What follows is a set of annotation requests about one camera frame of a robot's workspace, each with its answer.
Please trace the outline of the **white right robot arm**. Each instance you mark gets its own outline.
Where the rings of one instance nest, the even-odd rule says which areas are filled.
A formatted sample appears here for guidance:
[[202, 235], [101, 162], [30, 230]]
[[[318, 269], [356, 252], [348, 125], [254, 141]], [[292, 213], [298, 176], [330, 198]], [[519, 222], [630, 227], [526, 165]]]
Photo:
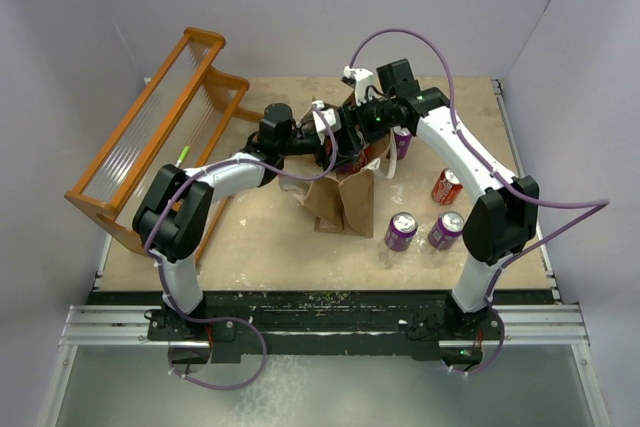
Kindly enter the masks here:
[[487, 315], [500, 269], [535, 235], [538, 208], [524, 199], [537, 198], [539, 186], [492, 157], [454, 113], [453, 98], [422, 88], [407, 60], [374, 72], [345, 67], [342, 80], [353, 90], [340, 108], [349, 141], [373, 142], [394, 127], [408, 129], [443, 159], [473, 204], [462, 231], [468, 257], [444, 307], [446, 330], [467, 338]]

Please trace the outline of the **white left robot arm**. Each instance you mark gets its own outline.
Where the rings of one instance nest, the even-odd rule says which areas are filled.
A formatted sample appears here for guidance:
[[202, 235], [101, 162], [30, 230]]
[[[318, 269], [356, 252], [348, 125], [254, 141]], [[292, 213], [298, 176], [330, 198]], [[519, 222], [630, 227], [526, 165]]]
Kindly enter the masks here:
[[324, 171], [337, 164], [338, 112], [321, 101], [311, 104], [309, 120], [297, 122], [290, 107], [274, 103], [266, 107], [257, 130], [231, 157], [197, 168], [168, 164], [158, 171], [134, 215], [132, 228], [145, 254], [154, 260], [163, 300], [173, 310], [170, 325], [184, 339], [194, 339], [205, 329], [206, 302], [199, 286], [195, 253], [213, 203], [245, 190], [259, 188], [275, 177], [302, 181], [286, 172], [288, 156], [330, 154]]

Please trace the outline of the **brown canvas tote bag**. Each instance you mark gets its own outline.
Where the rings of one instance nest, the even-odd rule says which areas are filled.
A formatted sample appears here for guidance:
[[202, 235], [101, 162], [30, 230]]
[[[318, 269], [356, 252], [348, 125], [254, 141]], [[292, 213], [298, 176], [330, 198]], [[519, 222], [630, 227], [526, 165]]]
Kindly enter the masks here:
[[374, 158], [356, 174], [349, 172], [352, 162], [319, 180], [278, 179], [279, 188], [312, 214], [316, 232], [364, 238], [374, 235], [375, 180], [392, 179], [398, 159], [391, 131], [365, 148], [368, 146]]

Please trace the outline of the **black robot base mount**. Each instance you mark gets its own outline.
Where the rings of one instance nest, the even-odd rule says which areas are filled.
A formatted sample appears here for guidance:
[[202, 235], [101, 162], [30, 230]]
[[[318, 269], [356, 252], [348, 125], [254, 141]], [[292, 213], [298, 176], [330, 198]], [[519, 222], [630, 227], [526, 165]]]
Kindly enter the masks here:
[[401, 356], [477, 364], [511, 313], [554, 305], [548, 290], [502, 290], [491, 311], [456, 314], [448, 294], [431, 291], [209, 291], [203, 323], [188, 322], [158, 292], [93, 292], [88, 305], [115, 327], [135, 323], [142, 337], [194, 349], [215, 363], [244, 355]]

